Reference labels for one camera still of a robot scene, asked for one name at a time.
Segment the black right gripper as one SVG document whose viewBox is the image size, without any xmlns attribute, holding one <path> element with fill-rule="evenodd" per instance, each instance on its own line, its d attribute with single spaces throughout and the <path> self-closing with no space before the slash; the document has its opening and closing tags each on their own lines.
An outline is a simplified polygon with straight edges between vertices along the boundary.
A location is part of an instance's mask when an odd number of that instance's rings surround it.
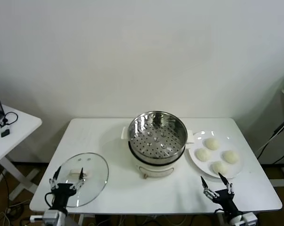
<svg viewBox="0 0 284 226">
<path fill-rule="evenodd" d="M 224 177 L 220 172 L 218 173 L 222 182 L 227 187 L 227 189 L 212 191 L 207 183 L 205 182 L 204 178 L 201 176 L 202 186 L 203 186 L 203 193 L 209 199 L 213 199 L 213 202 L 219 204 L 226 216 L 238 216 L 240 215 L 240 211 L 236 207 L 233 202 L 234 198 L 234 191 L 233 191 L 233 184 L 229 183 L 226 177 Z"/>
</svg>

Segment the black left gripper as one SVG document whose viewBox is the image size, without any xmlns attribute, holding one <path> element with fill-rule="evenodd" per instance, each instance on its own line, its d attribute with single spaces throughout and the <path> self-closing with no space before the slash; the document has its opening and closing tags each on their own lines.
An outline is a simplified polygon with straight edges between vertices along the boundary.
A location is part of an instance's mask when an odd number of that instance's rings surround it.
<svg viewBox="0 0 284 226">
<path fill-rule="evenodd" d="M 62 210 L 66 209 L 68 200 L 70 197 L 76 194 L 76 190 L 79 190 L 85 182 L 83 168 L 79 173 L 78 182 L 75 184 L 65 184 L 65 183 L 57 183 L 57 178 L 59 172 L 61 170 L 61 166 L 56 170 L 54 176 L 49 179 L 50 188 L 52 189 L 52 194 L 54 195 L 54 202 L 52 204 L 53 210 Z"/>
</svg>

